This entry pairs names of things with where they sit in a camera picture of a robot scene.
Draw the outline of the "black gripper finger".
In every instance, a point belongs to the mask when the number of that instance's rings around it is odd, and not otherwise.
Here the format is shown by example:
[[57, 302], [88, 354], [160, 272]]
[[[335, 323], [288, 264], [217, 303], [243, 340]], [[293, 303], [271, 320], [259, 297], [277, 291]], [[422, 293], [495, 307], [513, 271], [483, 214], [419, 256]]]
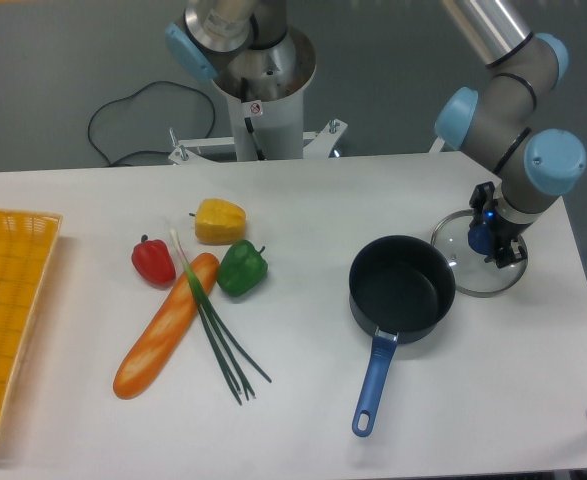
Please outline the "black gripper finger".
[[475, 186], [469, 200], [472, 210], [472, 225], [487, 223], [495, 213], [495, 185], [493, 182], [485, 182]]
[[528, 260], [526, 247], [520, 243], [520, 238], [508, 242], [496, 241], [485, 256], [485, 263], [493, 263], [497, 268], [505, 268]]

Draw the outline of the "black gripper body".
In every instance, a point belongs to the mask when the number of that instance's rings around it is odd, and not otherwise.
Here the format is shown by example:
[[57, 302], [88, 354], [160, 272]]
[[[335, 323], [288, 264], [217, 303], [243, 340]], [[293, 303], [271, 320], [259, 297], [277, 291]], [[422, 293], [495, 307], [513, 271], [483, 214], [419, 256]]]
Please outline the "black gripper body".
[[504, 218], [499, 212], [488, 212], [486, 225], [491, 232], [491, 252], [500, 253], [511, 250], [513, 244], [532, 223], [517, 223]]

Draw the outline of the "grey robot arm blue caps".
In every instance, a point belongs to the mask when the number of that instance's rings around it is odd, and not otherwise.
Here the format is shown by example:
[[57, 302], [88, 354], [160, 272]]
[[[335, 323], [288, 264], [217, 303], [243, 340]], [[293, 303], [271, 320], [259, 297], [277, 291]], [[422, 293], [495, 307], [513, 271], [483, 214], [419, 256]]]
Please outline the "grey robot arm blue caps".
[[[449, 147], [498, 178], [470, 199], [469, 246], [506, 267], [525, 260], [522, 233], [582, 175], [573, 134], [533, 133], [527, 119], [562, 80], [569, 57], [557, 38], [534, 33], [508, 1], [448, 1], [448, 15], [490, 72], [483, 92], [458, 90], [434, 126]], [[303, 139], [303, 93], [316, 71], [308, 38], [282, 1], [190, 1], [165, 30], [166, 45], [193, 78], [224, 94], [241, 161], [321, 153]]]

